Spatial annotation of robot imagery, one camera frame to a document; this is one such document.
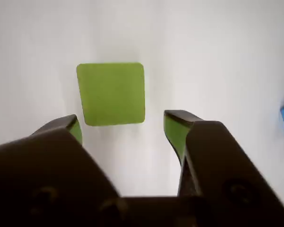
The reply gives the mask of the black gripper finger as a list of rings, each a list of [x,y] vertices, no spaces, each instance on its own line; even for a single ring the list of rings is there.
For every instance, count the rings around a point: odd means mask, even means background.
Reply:
[[[0,145],[0,227],[130,227],[127,206],[83,148],[74,114]]]
[[[178,195],[193,195],[201,227],[284,227],[284,205],[219,121],[164,111],[164,133],[181,165]]]

